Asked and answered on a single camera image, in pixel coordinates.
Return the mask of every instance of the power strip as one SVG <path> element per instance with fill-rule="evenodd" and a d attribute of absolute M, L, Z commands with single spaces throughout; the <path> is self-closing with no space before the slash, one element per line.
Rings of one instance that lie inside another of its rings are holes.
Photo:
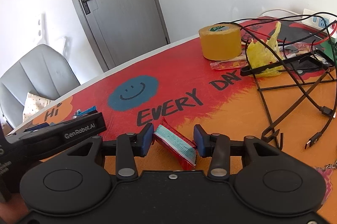
<path fill-rule="evenodd" d="M 303 11 L 303 14 L 305 14 L 305 15 L 311 15 L 311 14 L 315 14 L 315 13 L 317 13 L 317 12 L 314 12 L 314 11 L 306 9 L 306 8 Z M 326 22 L 327 25 L 329 23 L 332 23 L 333 21 L 337 21 L 336 17 L 330 16 L 328 14 L 323 14 L 321 16 L 324 18 L 324 20 L 325 20 L 325 22 Z M 318 30 L 321 30 L 321 29 L 325 28 L 325 23 L 324 23 L 323 19 L 318 18 L 318 17 L 308 18 L 306 20 L 303 20 L 302 23 L 306 24 L 308 26 L 311 26 L 313 28 L 316 28 Z M 333 30 L 334 29 L 332 27 L 329 27 L 329 33 L 331 33 Z M 333 35 L 331 35 L 331 37 L 334 38 L 334 39 L 336 39 L 337 38 L 337 31 Z"/>

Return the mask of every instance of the smiley face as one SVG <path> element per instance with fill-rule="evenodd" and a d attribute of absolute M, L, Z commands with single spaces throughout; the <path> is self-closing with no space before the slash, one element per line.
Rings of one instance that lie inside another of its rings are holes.
<path fill-rule="evenodd" d="M 109 96 L 108 105 L 116 111 L 126 111 L 149 101 L 158 89 L 158 80 L 150 76 L 138 76 L 119 85 Z"/>

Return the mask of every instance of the gray door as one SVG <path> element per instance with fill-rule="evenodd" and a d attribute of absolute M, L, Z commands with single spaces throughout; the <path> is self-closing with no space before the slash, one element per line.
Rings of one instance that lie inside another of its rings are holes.
<path fill-rule="evenodd" d="M 167 44 L 155 0 L 90 0 L 83 8 L 109 69 Z"/>

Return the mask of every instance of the white cable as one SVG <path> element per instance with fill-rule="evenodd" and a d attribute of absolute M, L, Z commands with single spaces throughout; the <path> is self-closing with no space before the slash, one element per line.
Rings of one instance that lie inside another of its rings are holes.
<path fill-rule="evenodd" d="M 267 13 L 267 12 L 270 12 L 270 11 L 284 11 L 284 12 L 288 12 L 290 14 L 293 14 L 293 15 L 299 15 L 298 13 L 296 12 L 293 12 L 293 11 L 290 11 L 290 10 L 286 10 L 286 9 L 282 9 L 282 8 L 277 8 L 277 9 L 270 9 L 270 10 L 266 10 L 264 11 L 262 14 L 260 14 L 258 17 L 261 17 L 263 14 Z"/>

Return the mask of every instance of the yellow tape roll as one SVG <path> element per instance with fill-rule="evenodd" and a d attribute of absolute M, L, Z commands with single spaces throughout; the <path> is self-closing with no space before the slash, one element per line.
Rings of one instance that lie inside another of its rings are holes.
<path fill-rule="evenodd" d="M 203 56 L 212 61 L 230 60 L 241 54 L 240 28 L 217 24 L 199 30 Z"/>

